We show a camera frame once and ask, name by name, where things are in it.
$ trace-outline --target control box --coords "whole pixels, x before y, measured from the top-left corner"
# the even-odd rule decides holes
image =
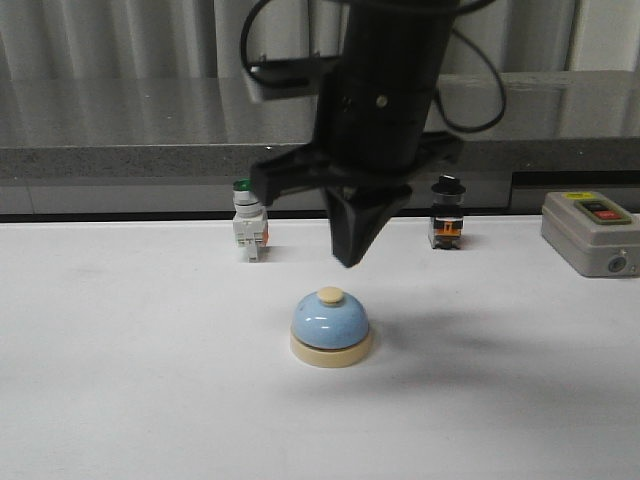
[[[551,192],[542,236],[585,277],[640,273],[640,220],[598,192]]]

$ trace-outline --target black cable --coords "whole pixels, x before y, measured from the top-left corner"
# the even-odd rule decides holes
[[[460,33],[460,31],[456,30],[455,28],[451,31],[451,33],[452,35],[460,39],[462,42],[466,43],[467,46],[471,50],[473,50],[487,65],[487,67],[493,74],[493,77],[496,79],[498,90],[500,91],[500,100],[502,102],[502,106],[500,107],[500,111],[498,112],[498,114],[492,120],[488,121],[487,123],[483,123],[482,125],[477,125],[472,127],[472,126],[455,123],[447,117],[447,114],[444,111],[444,105],[442,104],[442,97],[440,95],[440,90],[436,89],[433,100],[436,104],[436,107],[438,108],[438,111],[440,112],[440,115],[442,116],[442,120],[444,121],[445,125],[449,127],[451,130],[454,130],[460,133],[484,132],[485,130],[489,130],[491,127],[494,127],[495,125],[497,125],[500,122],[500,120],[502,120],[502,117],[504,117],[505,111],[507,110],[507,90],[504,86],[504,82],[502,81],[502,78],[500,78],[500,74],[498,73],[498,70],[493,65],[493,63],[491,63],[491,60],[489,59],[489,57],[480,49],[480,47],[475,43],[473,43],[468,37]]]
[[[249,39],[249,32],[251,31],[251,26],[255,21],[258,14],[262,11],[264,7],[266,7],[272,0],[260,0],[256,3],[247,18],[242,25],[242,32],[240,33],[240,61],[242,62],[242,68],[247,75],[249,75],[256,83],[264,87],[270,88],[294,88],[294,87],[304,87],[309,85],[309,80],[306,78],[287,78],[285,80],[266,80],[258,75],[256,75],[251,70],[251,65],[249,63],[249,56],[247,54],[247,43]]]
[[[476,0],[475,2],[466,3],[462,6],[450,8],[450,7],[428,7],[418,5],[398,5],[394,3],[394,0],[336,0],[340,3],[353,3],[359,5],[367,5],[371,7],[380,8],[391,12],[401,13],[413,13],[419,15],[467,15],[473,13],[487,5],[492,4],[496,0]]]

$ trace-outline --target yellow label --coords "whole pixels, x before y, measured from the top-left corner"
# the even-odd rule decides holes
[[[584,200],[585,198],[597,198],[591,192],[568,192],[564,194],[565,198],[570,198],[571,200]]]

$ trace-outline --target white tabletop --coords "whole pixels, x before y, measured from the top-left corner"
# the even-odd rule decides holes
[[[394,220],[361,265],[325,221],[0,225],[0,477],[640,478],[640,279],[586,279],[539,217],[460,251]],[[362,363],[297,360],[296,303],[364,304]]]

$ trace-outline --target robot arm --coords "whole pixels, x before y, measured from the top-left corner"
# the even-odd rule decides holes
[[[411,196],[408,181],[430,161],[457,156],[461,141],[423,133],[457,14],[481,0],[351,0],[342,56],[322,79],[313,138],[251,169],[252,189],[271,205],[320,188],[333,254],[362,259]]]

